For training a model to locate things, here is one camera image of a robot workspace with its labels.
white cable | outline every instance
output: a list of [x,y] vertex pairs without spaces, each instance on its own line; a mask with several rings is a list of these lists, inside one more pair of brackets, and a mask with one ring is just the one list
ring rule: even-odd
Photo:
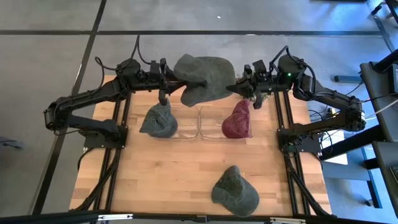
[[372,114],[372,115],[366,117],[365,119],[369,119],[370,117],[372,117],[372,116],[374,116],[374,115],[376,115],[376,114],[378,114],[378,113],[384,111],[385,109],[389,108],[390,106],[394,105],[394,104],[397,103],[397,102],[398,102],[398,100],[395,100],[394,102],[392,102],[392,103],[390,103],[389,105],[385,106],[383,109],[381,109],[381,110],[375,112],[374,114]]
[[368,118],[368,119],[364,119],[365,121],[370,121],[370,120],[372,120],[372,119],[376,119],[377,118],[377,116],[374,116],[373,118]]

cap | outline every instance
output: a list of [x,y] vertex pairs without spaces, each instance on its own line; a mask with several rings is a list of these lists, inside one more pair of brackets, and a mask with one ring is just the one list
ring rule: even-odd
[[211,199],[239,217],[250,216],[259,205],[259,194],[241,176],[237,166],[231,166],[224,172],[213,187]]
[[221,130],[227,138],[251,138],[249,100],[236,104],[231,116],[223,121]]
[[149,109],[139,132],[148,133],[152,137],[170,138],[177,129],[177,120],[172,115],[170,102],[167,100],[165,106],[158,103]]
[[231,62],[219,57],[185,54],[175,64],[174,75],[187,81],[181,103],[189,107],[230,96],[232,92],[226,87],[235,84],[234,67]]

desk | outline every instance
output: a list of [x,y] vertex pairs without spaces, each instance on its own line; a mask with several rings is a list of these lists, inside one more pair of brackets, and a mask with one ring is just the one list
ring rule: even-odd
[[[105,81],[113,78],[106,76]],[[181,94],[182,90],[178,90],[169,97],[172,108],[181,105]],[[132,96],[127,120],[129,133],[121,153],[112,212],[230,215],[220,204],[212,203],[210,195],[223,172],[238,165],[245,179],[259,192],[259,206],[253,215],[292,215],[284,158],[277,142],[273,96],[260,110],[251,107],[253,138],[211,140],[200,135],[192,139],[156,139],[139,133],[146,111],[137,112],[134,107],[152,106],[158,103],[157,97],[157,91],[140,91]],[[294,121],[309,123],[306,102],[293,96],[290,99]],[[239,100],[241,97],[232,95],[197,107],[233,108]],[[97,104],[93,118],[109,119],[113,108],[111,102]],[[94,149],[83,158],[70,208],[79,206],[96,185],[103,155],[104,149]],[[311,154],[300,155],[306,186],[323,209],[331,212],[319,161]],[[104,208],[107,192],[105,187],[99,208]],[[302,205],[299,189],[295,192],[297,204]]]

maroon cap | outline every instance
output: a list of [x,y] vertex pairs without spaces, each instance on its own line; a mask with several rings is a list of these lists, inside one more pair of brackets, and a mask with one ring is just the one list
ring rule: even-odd
[[227,138],[251,138],[249,100],[236,104],[231,116],[224,120],[221,129]]

gray floor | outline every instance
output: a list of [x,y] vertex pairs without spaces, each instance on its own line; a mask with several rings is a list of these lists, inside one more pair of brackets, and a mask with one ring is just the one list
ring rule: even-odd
[[[371,1],[375,6],[378,1]],[[44,1],[2,0],[0,29],[91,29],[100,0]],[[101,30],[378,30],[369,16],[369,5],[328,1],[242,0],[109,0]],[[386,20],[385,7],[379,12],[386,30],[398,46],[398,28]],[[70,93],[87,36],[0,36],[0,136],[20,139],[23,150],[0,146],[0,216],[29,212],[37,183],[53,141],[44,127],[42,111],[52,100]],[[110,67],[126,59],[134,36],[97,37],[82,83],[81,91],[96,87],[100,68],[94,56]],[[334,75],[355,75],[359,64],[380,60],[389,49],[380,37],[283,37],[283,36],[142,36],[145,58],[166,57],[173,65],[181,55],[213,55],[232,62],[236,73],[243,65],[263,59],[270,61],[284,46],[293,55],[304,58],[322,85],[347,93],[356,85],[340,84]],[[355,95],[368,97],[364,86]],[[309,102],[308,107],[322,111],[325,106]],[[365,113],[373,113],[365,105]],[[93,108],[77,111],[90,117]],[[376,120],[368,127],[377,124]],[[68,209],[76,179],[76,162],[83,138],[66,137],[57,170],[44,207],[45,213]],[[369,199],[365,182],[327,179],[326,186],[333,213],[343,218],[397,223],[381,176],[383,209],[365,206]]]

